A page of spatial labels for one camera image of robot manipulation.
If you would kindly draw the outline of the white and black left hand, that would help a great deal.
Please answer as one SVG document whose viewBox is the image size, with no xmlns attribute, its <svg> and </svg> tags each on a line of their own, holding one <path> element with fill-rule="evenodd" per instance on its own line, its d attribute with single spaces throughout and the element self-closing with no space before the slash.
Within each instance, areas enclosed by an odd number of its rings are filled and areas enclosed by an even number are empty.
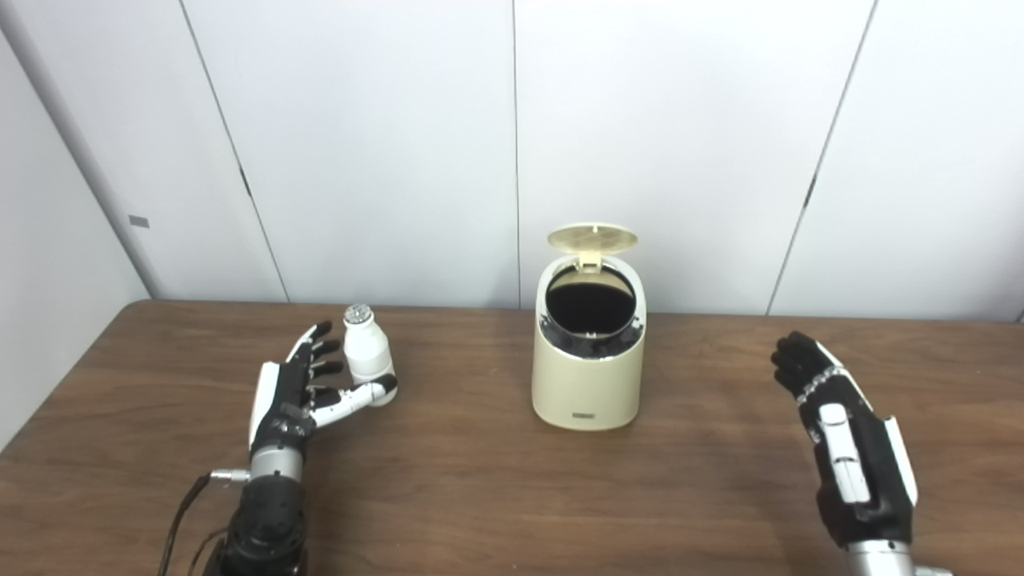
<svg viewBox="0 0 1024 576">
<path fill-rule="evenodd" d="M 330 336 L 324 321 L 304 331 L 285 360 L 261 365 L 248 433 L 250 456 L 267 448 L 300 454 L 312 434 L 367 407 L 382 407 L 398 393 L 389 340 L 374 318 L 344 321 Z"/>
</svg>

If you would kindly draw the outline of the white and black right hand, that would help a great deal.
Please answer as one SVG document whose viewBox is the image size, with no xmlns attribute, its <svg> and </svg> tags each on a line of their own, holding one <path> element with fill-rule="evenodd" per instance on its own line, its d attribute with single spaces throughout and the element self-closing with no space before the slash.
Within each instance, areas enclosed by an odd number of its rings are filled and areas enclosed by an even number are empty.
<svg viewBox="0 0 1024 576">
<path fill-rule="evenodd" d="M 813 444 L 816 503 L 841 548 L 912 543 L 918 480 L 895 417 L 881 417 L 847 368 L 820 342 L 793 331 L 771 356 Z"/>
</svg>

